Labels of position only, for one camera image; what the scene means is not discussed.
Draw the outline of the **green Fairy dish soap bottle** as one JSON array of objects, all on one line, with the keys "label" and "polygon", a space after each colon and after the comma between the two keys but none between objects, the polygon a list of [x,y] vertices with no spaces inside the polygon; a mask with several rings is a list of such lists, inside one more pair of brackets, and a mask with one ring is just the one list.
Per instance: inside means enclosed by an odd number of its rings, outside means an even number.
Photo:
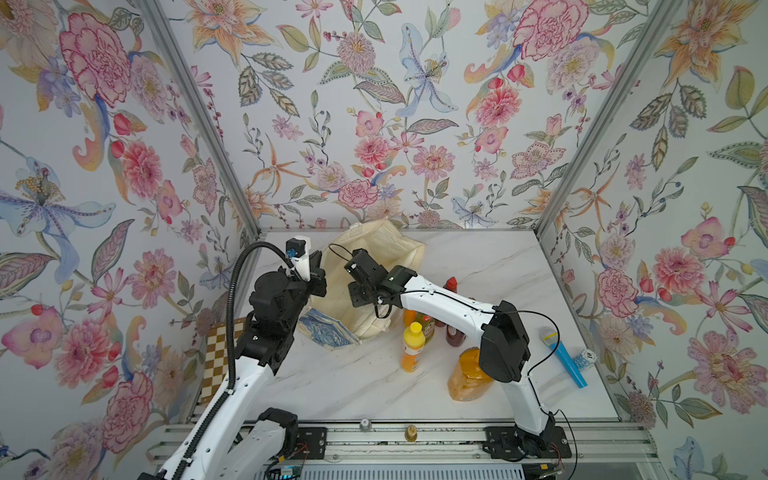
[{"label": "green Fairy dish soap bottle", "polygon": [[416,321],[422,327],[422,333],[425,337],[425,342],[429,343],[435,333],[435,319],[429,315],[419,313],[416,317]]}]

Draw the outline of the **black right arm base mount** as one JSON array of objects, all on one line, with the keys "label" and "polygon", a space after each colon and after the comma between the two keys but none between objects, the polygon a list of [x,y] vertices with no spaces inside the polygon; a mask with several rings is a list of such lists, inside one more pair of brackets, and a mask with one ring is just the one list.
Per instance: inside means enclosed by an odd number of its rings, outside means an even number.
[{"label": "black right arm base mount", "polygon": [[526,459],[571,459],[573,453],[565,431],[548,425],[538,435],[514,426],[489,426],[484,429],[482,449],[492,459],[519,462]]}]

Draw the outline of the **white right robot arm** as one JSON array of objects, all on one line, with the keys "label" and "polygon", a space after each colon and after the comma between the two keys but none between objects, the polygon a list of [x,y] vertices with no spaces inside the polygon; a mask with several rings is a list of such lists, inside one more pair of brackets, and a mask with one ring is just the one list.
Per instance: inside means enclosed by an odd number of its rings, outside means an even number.
[{"label": "white right robot arm", "polygon": [[353,279],[348,290],[354,307],[412,310],[459,330],[479,345],[479,367],[502,385],[517,429],[541,439],[554,431],[554,414],[544,410],[535,387],[524,378],[531,352],[521,310],[507,301],[492,305],[463,297],[410,268],[388,270],[365,249],[354,250],[344,269]]}]

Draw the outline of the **small patterned tape roll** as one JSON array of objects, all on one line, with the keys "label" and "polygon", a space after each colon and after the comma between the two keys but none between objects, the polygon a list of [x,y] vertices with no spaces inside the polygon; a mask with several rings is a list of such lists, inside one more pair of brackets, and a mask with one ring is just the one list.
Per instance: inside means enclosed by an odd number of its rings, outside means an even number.
[{"label": "small patterned tape roll", "polygon": [[589,349],[584,349],[580,354],[573,358],[574,364],[580,372],[593,368],[597,360],[597,354]]}]

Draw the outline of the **red fairy bottle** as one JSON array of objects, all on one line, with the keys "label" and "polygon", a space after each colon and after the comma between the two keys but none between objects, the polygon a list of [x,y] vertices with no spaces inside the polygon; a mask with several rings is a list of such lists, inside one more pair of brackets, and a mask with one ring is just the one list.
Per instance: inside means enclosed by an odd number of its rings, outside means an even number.
[{"label": "red fairy bottle", "polygon": [[458,289],[458,281],[457,281],[457,279],[455,277],[449,278],[445,282],[443,288],[446,289],[446,290],[449,290],[449,291],[451,291],[453,293],[456,293],[457,289]]},{"label": "red fairy bottle", "polygon": [[466,335],[453,326],[447,326],[446,341],[450,346],[458,348],[466,341]]}]

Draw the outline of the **brass rail knob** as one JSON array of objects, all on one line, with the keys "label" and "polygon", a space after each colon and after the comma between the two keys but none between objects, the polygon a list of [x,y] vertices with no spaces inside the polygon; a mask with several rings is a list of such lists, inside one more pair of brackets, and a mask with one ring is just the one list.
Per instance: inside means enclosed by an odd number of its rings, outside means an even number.
[{"label": "brass rail knob", "polygon": [[418,441],[418,428],[416,425],[409,425],[404,433],[404,438],[408,443],[415,443]]}]

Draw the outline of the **wooden chess board box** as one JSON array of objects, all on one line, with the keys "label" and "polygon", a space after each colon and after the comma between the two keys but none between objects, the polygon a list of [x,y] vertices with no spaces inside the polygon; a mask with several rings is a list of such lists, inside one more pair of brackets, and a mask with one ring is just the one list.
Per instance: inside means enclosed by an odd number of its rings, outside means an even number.
[{"label": "wooden chess board box", "polygon": [[203,363],[203,380],[198,396],[199,405],[207,405],[220,385],[226,382],[228,354],[226,348],[226,325],[214,326],[206,337]]}]

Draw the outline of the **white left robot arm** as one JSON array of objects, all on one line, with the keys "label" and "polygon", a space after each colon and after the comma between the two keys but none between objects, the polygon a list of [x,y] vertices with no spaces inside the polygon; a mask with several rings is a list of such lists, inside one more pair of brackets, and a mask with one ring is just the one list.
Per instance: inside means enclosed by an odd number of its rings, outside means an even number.
[{"label": "white left robot arm", "polygon": [[274,407],[240,441],[236,437],[287,358],[300,313],[312,296],[327,292],[318,258],[313,254],[297,272],[280,268],[256,279],[244,330],[227,338],[225,381],[182,445],[157,473],[142,473],[142,479],[254,479],[297,450],[297,416]]}]

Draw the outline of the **orange bottle yellow cap front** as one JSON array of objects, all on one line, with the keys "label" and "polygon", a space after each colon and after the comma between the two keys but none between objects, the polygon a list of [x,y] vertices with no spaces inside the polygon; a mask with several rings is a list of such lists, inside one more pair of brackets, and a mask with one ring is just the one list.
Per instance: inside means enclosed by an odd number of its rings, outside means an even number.
[{"label": "orange bottle yellow cap front", "polygon": [[404,371],[412,373],[417,369],[425,344],[426,337],[422,324],[418,321],[412,322],[403,334],[403,355],[400,365]]}]

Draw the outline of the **aluminium front rail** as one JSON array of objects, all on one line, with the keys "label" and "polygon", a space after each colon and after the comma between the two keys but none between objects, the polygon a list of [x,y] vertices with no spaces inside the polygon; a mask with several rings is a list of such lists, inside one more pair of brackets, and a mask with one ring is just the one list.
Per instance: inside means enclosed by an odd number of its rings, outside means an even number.
[{"label": "aluminium front rail", "polygon": [[[478,422],[374,422],[370,431],[354,422],[302,422],[326,427],[323,460],[296,454],[268,465],[254,479],[664,479],[650,435],[632,423],[576,421],[565,426],[571,459],[492,459],[482,449],[484,429],[512,426]],[[409,425],[418,441],[408,443]],[[169,427],[150,452],[156,469],[182,445],[195,425]]]}]

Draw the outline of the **large orange pump soap bottle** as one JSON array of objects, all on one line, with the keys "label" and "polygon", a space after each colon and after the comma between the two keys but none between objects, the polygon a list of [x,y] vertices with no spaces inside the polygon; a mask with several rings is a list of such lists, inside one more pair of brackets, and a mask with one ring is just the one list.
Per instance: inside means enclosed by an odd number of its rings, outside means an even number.
[{"label": "large orange pump soap bottle", "polygon": [[449,395],[454,401],[477,400],[493,385],[494,380],[481,369],[479,357],[478,347],[469,348],[459,356],[457,365],[447,382]]}]

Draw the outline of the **red Fairy bottle front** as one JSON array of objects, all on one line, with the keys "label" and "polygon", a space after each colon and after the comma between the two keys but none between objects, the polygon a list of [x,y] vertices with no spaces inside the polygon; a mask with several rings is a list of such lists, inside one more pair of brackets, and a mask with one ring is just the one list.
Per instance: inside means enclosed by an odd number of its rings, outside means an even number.
[{"label": "red Fairy bottle front", "polygon": [[466,335],[453,326],[447,326],[446,341],[450,346],[458,348],[466,341]]}]

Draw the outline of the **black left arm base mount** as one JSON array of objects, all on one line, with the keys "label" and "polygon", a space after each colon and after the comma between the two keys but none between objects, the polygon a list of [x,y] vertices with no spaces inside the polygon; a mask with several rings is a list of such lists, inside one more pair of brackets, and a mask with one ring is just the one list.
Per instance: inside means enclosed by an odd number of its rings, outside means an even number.
[{"label": "black left arm base mount", "polygon": [[268,408],[262,412],[256,425],[276,431],[281,438],[275,447],[267,448],[270,461],[287,460],[296,454],[311,460],[325,458],[328,436],[326,427],[301,427],[296,414],[277,408]]}]

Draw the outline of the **orange bottle yellow cap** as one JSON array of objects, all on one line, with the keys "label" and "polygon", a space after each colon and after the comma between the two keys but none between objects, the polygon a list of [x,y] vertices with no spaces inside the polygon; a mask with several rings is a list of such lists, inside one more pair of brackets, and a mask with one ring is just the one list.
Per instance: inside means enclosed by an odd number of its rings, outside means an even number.
[{"label": "orange bottle yellow cap", "polygon": [[404,311],[404,317],[403,322],[405,327],[408,327],[411,323],[413,323],[418,317],[418,313],[413,310],[405,310]]},{"label": "orange bottle yellow cap", "polygon": [[403,355],[400,365],[404,371],[412,373],[417,369],[425,344],[426,337],[422,324],[418,321],[412,322],[403,334]]}]

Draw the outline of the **cream canvas shopping bag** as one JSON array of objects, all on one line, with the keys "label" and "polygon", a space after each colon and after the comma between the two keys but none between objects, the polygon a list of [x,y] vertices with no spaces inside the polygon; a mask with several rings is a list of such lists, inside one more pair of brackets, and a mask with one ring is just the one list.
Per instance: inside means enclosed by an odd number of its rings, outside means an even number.
[{"label": "cream canvas shopping bag", "polygon": [[403,235],[389,220],[354,224],[320,250],[327,291],[314,297],[298,330],[330,350],[359,345],[402,317],[391,298],[391,276],[416,273],[426,245]]}]

